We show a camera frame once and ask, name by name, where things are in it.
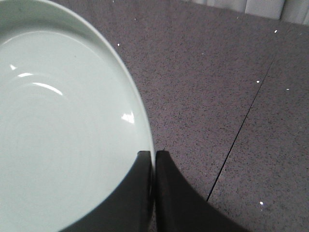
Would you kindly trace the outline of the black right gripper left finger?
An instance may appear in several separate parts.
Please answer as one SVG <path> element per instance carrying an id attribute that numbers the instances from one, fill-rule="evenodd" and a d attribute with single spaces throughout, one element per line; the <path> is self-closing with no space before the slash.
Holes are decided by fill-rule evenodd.
<path id="1" fill-rule="evenodd" d="M 140 151 L 117 188 L 94 210 L 63 232 L 146 232 L 153 212 L 150 151 Z"/>

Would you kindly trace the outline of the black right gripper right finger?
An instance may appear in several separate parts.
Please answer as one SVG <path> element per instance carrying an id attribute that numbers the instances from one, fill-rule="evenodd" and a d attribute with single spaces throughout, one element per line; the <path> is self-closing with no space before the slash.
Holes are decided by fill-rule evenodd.
<path id="1" fill-rule="evenodd" d="M 159 232 L 246 232 L 186 181 L 168 151 L 155 157 L 155 213 Z"/>

